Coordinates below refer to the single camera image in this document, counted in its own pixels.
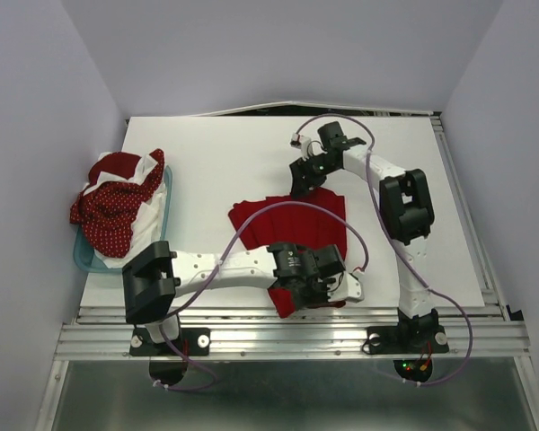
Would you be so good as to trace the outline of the plain red skirt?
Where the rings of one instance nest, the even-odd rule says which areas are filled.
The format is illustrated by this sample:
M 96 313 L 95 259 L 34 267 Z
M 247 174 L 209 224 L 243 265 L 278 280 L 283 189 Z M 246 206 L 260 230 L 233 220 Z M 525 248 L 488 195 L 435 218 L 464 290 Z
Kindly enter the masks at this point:
M 263 248 L 276 261 L 276 280 L 302 278 L 322 282 L 331 299 L 346 271 L 348 252 L 345 198 L 318 189 L 307 198 L 267 197 L 235 203 L 228 213 L 246 250 Z

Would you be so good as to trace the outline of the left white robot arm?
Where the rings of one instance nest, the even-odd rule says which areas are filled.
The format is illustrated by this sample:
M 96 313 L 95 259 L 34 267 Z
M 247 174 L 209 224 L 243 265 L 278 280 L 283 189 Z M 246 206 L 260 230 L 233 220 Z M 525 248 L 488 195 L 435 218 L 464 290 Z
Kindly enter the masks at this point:
M 179 296 L 196 301 L 206 290 L 247 287 L 269 293 L 278 315 L 322 307 L 339 307 L 352 293 L 352 281 L 338 248 L 318 250 L 278 242 L 249 251 L 201 254 L 173 251 L 154 242 L 122 269 L 127 323 L 143 326 L 161 353 L 181 346 Z

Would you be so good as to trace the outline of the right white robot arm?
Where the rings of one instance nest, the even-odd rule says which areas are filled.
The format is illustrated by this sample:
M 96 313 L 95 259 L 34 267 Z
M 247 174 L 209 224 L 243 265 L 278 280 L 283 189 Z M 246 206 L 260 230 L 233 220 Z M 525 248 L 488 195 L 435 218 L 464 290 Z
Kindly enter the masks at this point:
M 290 144 L 300 157 L 289 166 L 291 195 L 301 198 L 324 184 L 336 171 L 357 175 L 369 189 L 382 232 L 396 257 L 399 280 L 398 321 L 393 326 L 367 328 L 364 348 L 369 355 L 418 353 L 435 344 L 440 331 L 426 269 L 427 239 L 435 212 L 426 174 L 406 170 L 375 154 L 376 139 L 349 138 L 333 121 L 318 129 L 314 142 L 296 131 Z M 314 146 L 320 146 L 320 152 Z

